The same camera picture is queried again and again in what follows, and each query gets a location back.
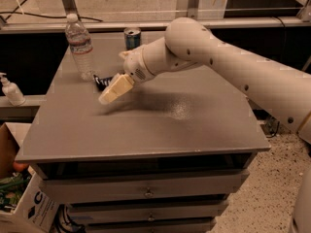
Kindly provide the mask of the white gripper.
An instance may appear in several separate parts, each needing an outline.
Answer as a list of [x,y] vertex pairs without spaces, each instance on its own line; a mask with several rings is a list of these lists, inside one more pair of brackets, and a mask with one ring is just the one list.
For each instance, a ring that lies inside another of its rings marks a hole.
[[143,58],[144,46],[134,50],[121,51],[120,58],[123,59],[125,74],[115,74],[110,84],[102,91],[98,98],[101,104],[108,104],[133,88],[134,82],[144,83],[154,79],[156,76],[147,68]]

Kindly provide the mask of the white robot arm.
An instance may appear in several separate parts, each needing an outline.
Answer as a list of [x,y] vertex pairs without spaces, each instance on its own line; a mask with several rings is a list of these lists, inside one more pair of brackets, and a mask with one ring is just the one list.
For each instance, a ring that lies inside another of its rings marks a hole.
[[300,139],[311,143],[311,75],[221,41],[198,21],[179,17],[164,36],[122,51],[123,73],[99,96],[108,104],[139,83],[166,72],[206,65]]

